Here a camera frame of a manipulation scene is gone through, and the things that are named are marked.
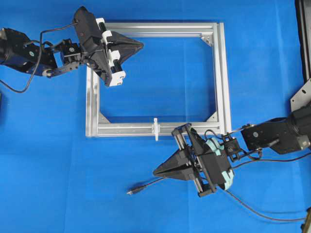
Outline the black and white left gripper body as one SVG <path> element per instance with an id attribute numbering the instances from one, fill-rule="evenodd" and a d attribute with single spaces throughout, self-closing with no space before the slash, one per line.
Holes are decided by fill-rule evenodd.
<path id="1" fill-rule="evenodd" d="M 105 26 L 84 6 L 74 13 L 73 23 L 86 63 L 108 87 L 118 86 L 126 77 L 121 67 L 121 50 L 112 49 L 118 34 Z"/>

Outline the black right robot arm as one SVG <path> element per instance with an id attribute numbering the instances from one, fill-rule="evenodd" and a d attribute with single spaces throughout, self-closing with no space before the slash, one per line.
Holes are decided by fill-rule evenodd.
<path id="1" fill-rule="evenodd" d="M 193 180 L 198 196 L 227 190 L 233 183 L 235 162 L 263 148 L 278 154 L 304 150 L 311 145 L 311 105 L 291 112 L 288 117 L 273 118 L 257 125 L 245 125 L 241 134 L 249 151 L 244 151 L 230 133 L 203 139 L 190 123 L 175 128 L 172 136 L 178 150 L 153 171 L 153 175 L 177 180 Z"/>

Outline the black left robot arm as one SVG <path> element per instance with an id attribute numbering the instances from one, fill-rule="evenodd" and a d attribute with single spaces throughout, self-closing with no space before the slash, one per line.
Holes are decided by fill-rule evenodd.
<path id="1" fill-rule="evenodd" d="M 96 19 L 85 7 L 74 14 L 71 26 L 79 43 L 64 39 L 58 44 L 30 40 L 22 32 L 2 28 L 0 63 L 31 76 L 48 78 L 62 75 L 86 65 L 108 87 L 123 83 L 126 76 L 121 65 L 140 51 L 144 44 L 118 32 L 107 30 L 104 19 Z"/>

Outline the black right gripper body teal tape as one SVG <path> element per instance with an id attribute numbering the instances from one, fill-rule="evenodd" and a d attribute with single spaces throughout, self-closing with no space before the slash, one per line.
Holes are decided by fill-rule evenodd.
<path id="1" fill-rule="evenodd" d="M 194 181 L 198 196 L 215 193 L 217 187 L 227 190 L 233 184 L 234 171 L 227 155 L 215 139 L 203 140 L 187 123 L 172 131 L 179 150 L 190 149 L 190 162 L 197 171 Z"/>

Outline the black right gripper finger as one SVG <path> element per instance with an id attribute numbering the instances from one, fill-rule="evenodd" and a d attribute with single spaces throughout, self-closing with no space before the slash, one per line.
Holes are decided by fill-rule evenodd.
<path id="1" fill-rule="evenodd" d="M 171 178 L 171 179 L 177 179 L 177 180 L 194 180 L 197 177 L 197 171 L 192 168 L 188 167 L 185 169 L 171 169 L 167 171 L 154 171 L 153 175 L 156 177 L 164 177 L 164 178 Z"/>
<path id="2" fill-rule="evenodd" d="M 177 150 L 170 158 L 168 158 L 165 162 L 156 168 L 156 171 L 167 171 L 171 169 L 185 169 L 188 167 L 192 167 L 192 163 L 188 165 L 190 162 L 190 149 Z"/>

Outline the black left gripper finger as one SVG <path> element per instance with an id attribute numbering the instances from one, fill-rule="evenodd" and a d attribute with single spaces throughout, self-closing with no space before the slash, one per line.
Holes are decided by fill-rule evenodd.
<path id="1" fill-rule="evenodd" d="M 144 45 L 114 45 L 110 47 L 111 51 L 118 50 L 120 53 L 119 63 L 122 64 L 128 58 L 143 49 Z"/>
<path id="2" fill-rule="evenodd" d="M 126 37 L 125 35 L 118 32 L 111 31 L 111 34 L 111 36 L 106 38 L 110 48 L 116 49 L 126 47 L 130 49 L 142 49 L 144 47 L 143 43 Z"/>

